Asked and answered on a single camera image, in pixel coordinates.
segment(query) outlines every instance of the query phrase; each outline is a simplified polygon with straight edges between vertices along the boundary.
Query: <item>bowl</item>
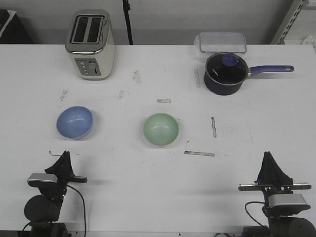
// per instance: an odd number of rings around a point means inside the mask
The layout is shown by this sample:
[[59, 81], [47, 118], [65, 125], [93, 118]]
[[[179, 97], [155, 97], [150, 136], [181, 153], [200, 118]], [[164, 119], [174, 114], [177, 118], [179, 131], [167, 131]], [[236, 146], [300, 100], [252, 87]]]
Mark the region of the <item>bowl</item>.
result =
[[73, 106], [64, 110], [57, 119], [58, 132], [67, 138], [79, 140], [92, 129], [93, 116], [89, 109], [83, 106]]
[[177, 138], [179, 126], [172, 116], [158, 113], [146, 120], [143, 131], [146, 139], [152, 144], [166, 146]]

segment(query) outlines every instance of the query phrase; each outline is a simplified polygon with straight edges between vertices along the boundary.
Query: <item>toaster slot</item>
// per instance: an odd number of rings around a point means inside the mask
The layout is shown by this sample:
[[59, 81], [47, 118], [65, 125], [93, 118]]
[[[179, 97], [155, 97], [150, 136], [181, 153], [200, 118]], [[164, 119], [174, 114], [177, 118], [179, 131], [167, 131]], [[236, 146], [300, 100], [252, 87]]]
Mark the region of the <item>toaster slot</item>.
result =
[[101, 17], [93, 17], [91, 20], [91, 26], [89, 30], [88, 42], [98, 43], [101, 30]]
[[75, 28], [75, 37], [73, 37], [74, 43], [83, 42], [87, 24], [88, 24], [88, 17], [79, 17], [77, 19], [77, 25]]

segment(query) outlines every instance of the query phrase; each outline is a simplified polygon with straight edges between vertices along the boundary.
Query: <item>saucepan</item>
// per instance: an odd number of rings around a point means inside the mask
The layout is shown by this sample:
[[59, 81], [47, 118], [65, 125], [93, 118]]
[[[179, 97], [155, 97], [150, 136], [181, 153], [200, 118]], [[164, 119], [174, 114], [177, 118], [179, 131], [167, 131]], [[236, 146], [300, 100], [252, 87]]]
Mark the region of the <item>saucepan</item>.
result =
[[206, 61], [205, 85], [219, 95], [238, 91], [249, 77], [263, 72], [292, 72], [293, 66], [263, 65], [249, 68], [246, 62], [233, 53], [216, 53]]

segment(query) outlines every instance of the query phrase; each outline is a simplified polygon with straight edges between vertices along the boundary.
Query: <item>blue bowl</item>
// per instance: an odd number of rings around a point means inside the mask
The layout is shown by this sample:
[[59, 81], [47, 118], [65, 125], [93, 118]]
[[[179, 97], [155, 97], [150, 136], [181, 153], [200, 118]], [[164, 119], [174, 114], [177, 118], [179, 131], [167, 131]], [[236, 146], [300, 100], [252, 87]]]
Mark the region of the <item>blue bowl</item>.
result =
[[93, 116], [89, 109], [73, 106], [60, 114], [56, 126], [64, 137], [79, 140], [91, 131]]

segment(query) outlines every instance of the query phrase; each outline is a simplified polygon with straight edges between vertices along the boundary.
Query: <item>white wall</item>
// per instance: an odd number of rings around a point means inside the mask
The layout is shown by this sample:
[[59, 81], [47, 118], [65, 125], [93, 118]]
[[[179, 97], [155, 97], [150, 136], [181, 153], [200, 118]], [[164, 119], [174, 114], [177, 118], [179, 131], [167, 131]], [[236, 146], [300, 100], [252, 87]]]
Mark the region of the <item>white wall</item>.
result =
[[[201, 31], [243, 32], [248, 44], [269, 44], [292, 0], [129, 0], [134, 44], [193, 44]], [[64, 44], [73, 14], [109, 12], [116, 44], [128, 44], [121, 0], [1, 0], [35, 43]]]

